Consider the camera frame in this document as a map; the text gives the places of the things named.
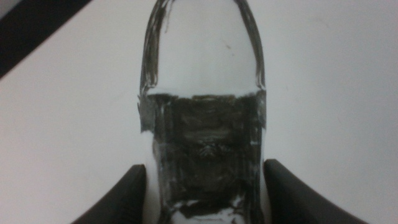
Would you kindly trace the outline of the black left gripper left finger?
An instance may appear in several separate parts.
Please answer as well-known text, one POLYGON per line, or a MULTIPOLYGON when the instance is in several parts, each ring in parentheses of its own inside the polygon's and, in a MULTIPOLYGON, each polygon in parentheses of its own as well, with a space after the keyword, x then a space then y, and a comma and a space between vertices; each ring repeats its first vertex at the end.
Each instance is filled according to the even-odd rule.
POLYGON ((146 168, 133 165, 119 182, 73 224, 141 224, 146 168))

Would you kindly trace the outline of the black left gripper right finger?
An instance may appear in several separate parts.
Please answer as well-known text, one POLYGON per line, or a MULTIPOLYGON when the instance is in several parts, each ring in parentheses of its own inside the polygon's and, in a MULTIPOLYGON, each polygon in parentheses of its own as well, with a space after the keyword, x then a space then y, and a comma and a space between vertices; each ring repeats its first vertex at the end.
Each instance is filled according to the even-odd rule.
POLYGON ((272 223, 365 224, 327 200, 276 159, 264 162, 272 223))

